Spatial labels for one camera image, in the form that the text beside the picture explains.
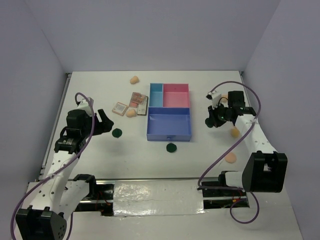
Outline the dark green compact front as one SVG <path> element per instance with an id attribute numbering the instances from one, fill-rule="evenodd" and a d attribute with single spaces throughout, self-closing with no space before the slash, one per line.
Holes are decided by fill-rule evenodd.
<path id="1" fill-rule="evenodd" d="M 174 143 L 168 143 L 166 145 L 166 151 L 169 153 L 174 153 L 177 151 L 177 146 Z"/>

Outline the dark green round compact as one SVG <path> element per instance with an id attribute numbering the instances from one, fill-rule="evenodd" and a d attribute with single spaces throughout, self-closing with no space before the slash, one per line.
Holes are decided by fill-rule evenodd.
<path id="1" fill-rule="evenodd" d="M 212 128 L 213 127 L 213 124 L 212 124 L 212 121 L 210 118 L 206 118 L 205 119 L 205 124 L 208 128 Z"/>

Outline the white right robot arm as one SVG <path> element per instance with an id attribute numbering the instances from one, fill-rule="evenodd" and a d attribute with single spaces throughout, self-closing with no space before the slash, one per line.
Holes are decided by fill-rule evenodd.
<path id="1" fill-rule="evenodd" d="M 258 122 L 258 113 L 246 105 L 244 93 L 228 92 L 227 105 L 222 104 L 222 94 L 216 91 L 209 92 L 206 97 L 211 100 L 211 105 L 205 124 L 209 128 L 218 128 L 231 122 L 240 132 L 238 141 L 245 143 L 249 153 L 243 171 L 221 172 L 218 176 L 218 192 L 224 196 L 234 190 L 280 193 L 284 186 L 288 158 L 270 144 Z"/>

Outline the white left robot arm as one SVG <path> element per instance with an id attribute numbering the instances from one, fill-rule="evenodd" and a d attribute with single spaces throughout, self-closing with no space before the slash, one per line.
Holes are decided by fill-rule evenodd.
<path id="1" fill-rule="evenodd" d="M 90 136 L 112 130 L 114 122 L 103 109 L 92 113 L 77 108 L 68 112 L 67 125 L 56 141 L 51 166 L 44 182 L 33 187 L 35 196 L 29 206 L 19 207 L 14 214 L 20 235 L 24 240 L 63 240 L 70 235 L 67 221 L 84 198 L 98 194 L 96 178 L 91 174 L 70 175 L 86 148 Z"/>

